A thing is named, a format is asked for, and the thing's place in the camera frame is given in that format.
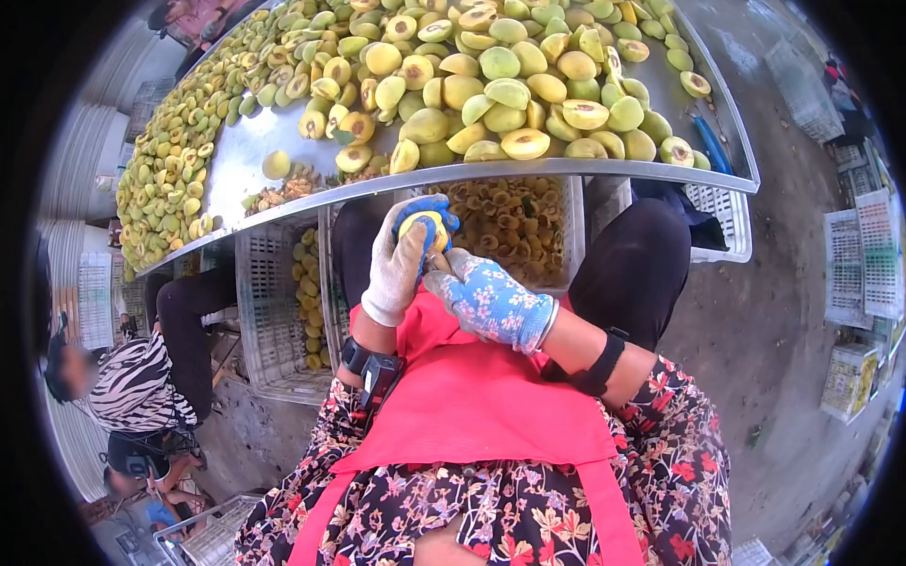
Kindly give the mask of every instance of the metal tray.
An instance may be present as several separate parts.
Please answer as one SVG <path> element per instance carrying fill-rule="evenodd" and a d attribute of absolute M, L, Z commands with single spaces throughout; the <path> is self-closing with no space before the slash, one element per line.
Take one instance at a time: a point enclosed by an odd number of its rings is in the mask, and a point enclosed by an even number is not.
<path fill-rule="evenodd" d="M 223 128 L 219 132 L 207 190 L 202 198 L 202 210 L 217 218 L 217 229 L 170 253 L 139 275 L 219 238 L 282 216 L 294 215 L 352 198 L 461 179 L 526 175 L 612 175 L 653 178 L 755 194 L 761 179 L 736 103 L 708 49 L 679 8 L 674 12 L 673 19 L 680 35 L 689 44 L 689 54 L 695 62 L 696 72 L 711 83 L 711 97 L 715 109 L 710 110 L 704 99 L 692 99 L 683 90 L 679 72 L 667 63 L 666 47 L 661 41 L 647 35 L 643 41 L 651 50 L 650 57 L 642 63 L 625 63 L 626 74 L 648 86 L 652 108 L 670 122 L 675 135 L 684 138 L 692 148 L 699 150 L 704 150 L 704 142 L 687 112 L 695 111 L 702 116 L 715 134 L 726 140 L 722 145 L 732 165 L 734 176 L 664 163 L 618 159 L 549 158 L 531 161 L 457 163 L 377 177 L 324 190 L 246 217 L 241 205 L 243 198 L 257 194 L 264 187 L 279 187 L 278 182 L 268 180 L 261 171 L 261 162 L 268 153 L 282 149 L 293 161 L 313 165 L 315 171 L 322 175 L 332 175 L 336 172 L 334 158 L 340 146 L 326 137 L 318 140 L 302 139 L 298 133 L 297 124 L 305 112 L 306 99 L 285 108 L 277 106 L 261 108 L 251 118 L 243 117 L 233 127 Z M 389 128 L 378 126 L 369 142 L 375 153 L 389 154 L 393 151 L 398 139 L 399 124 L 397 121 Z"/>

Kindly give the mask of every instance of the blue glove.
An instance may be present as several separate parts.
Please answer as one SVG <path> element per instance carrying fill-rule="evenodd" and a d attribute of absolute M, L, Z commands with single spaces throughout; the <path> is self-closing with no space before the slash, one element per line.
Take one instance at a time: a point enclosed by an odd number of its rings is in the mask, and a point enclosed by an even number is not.
<path fill-rule="evenodd" d="M 417 218 L 400 239 L 402 221 L 418 212 L 433 210 L 440 213 L 448 230 L 455 230 L 459 220 L 447 212 L 447 204 L 446 195 L 416 197 L 397 204 L 384 217 L 371 246 L 371 282 L 361 296 L 362 309 L 378 324 L 396 327 L 402 323 L 421 280 L 425 253 L 437 232 L 429 218 Z"/>
<path fill-rule="evenodd" d="M 453 245 L 453 232 L 459 228 L 459 218 L 455 215 L 451 215 L 447 210 L 449 206 L 449 199 L 447 195 L 442 193 L 437 193 L 436 195 L 429 195 L 425 197 L 415 197 L 405 202 L 400 203 L 394 207 L 402 205 L 402 208 L 399 212 L 395 212 L 393 209 L 390 211 L 390 214 L 396 214 L 396 219 L 393 221 L 393 228 L 391 232 L 393 233 L 393 242 L 394 244 L 400 240 L 400 225 L 403 221 L 419 212 L 428 212 L 433 211 L 440 214 L 440 218 L 444 223 L 444 226 L 447 228 L 447 233 L 449 238 L 447 240 L 447 247 L 444 248 L 444 251 L 450 249 Z M 434 242 L 434 236 L 437 233 L 437 227 L 434 226 L 434 223 L 428 220 L 425 217 L 416 218 L 416 222 L 420 222 L 428 229 L 428 233 L 425 237 L 424 249 L 421 254 L 421 261 L 419 262 L 419 277 L 415 280 L 415 286 L 418 287 L 421 282 L 421 270 L 424 267 L 425 263 L 425 254 L 428 252 L 428 249 L 431 247 L 431 244 Z"/>
<path fill-rule="evenodd" d="M 533 353 L 545 327 L 553 323 L 554 297 L 531 293 L 497 262 L 462 248 L 453 248 L 444 257 L 453 274 L 426 273 L 425 288 L 459 318 L 459 326 L 480 338 Z"/>

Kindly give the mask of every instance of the stack of crates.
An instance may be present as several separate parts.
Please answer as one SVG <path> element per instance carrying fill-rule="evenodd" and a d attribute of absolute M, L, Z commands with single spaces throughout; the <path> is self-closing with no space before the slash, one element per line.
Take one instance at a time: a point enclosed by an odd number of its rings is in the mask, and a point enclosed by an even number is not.
<path fill-rule="evenodd" d="M 765 61 L 800 130 L 818 143 L 845 133 L 821 76 L 790 42 L 784 39 L 777 42 L 765 55 Z"/>
<path fill-rule="evenodd" d="M 834 346 L 821 410 L 850 424 L 868 404 L 878 350 L 865 344 Z"/>
<path fill-rule="evenodd" d="M 870 329 L 873 318 L 865 314 L 862 238 L 855 210 L 824 215 L 824 245 L 824 319 Z"/>
<path fill-rule="evenodd" d="M 900 223 L 887 190 L 856 197 L 862 237 L 865 312 L 899 320 L 903 315 Z"/>

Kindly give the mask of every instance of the bracelet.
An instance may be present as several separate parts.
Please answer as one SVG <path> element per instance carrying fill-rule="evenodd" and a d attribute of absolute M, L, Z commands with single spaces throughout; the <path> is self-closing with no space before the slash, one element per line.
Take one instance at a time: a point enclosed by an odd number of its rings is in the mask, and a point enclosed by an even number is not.
<path fill-rule="evenodd" d="M 545 343 L 545 338 L 551 333 L 551 329 L 554 327 L 554 319 L 557 317 L 557 313 L 560 311 L 560 302 L 554 299 L 554 308 L 551 310 L 551 317 L 547 319 L 547 324 L 545 324 L 545 329 L 541 331 L 541 336 L 538 338 L 538 343 L 535 345 L 535 349 L 528 355 L 529 358 L 533 357 L 535 354 L 541 353 L 541 345 Z"/>

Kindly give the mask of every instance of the black pants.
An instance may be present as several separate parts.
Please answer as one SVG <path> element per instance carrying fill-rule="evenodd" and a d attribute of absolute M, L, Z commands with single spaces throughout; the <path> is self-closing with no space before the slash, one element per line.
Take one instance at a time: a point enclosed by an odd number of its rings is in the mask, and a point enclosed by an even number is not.
<path fill-rule="evenodd" d="M 236 269 L 229 265 L 170 281 L 153 273 L 145 282 L 145 315 L 159 318 L 173 367 L 170 380 L 195 409 L 198 423 L 211 414 L 211 356 L 201 317 L 236 303 Z"/>
<path fill-rule="evenodd" d="M 384 214 L 368 199 L 346 203 L 333 229 L 333 270 L 351 309 L 368 288 L 371 243 Z M 683 219 L 659 200 L 644 198 L 594 239 L 569 287 L 573 311 L 598 328 L 619 328 L 654 351 L 689 274 L 691 238 Z"/>

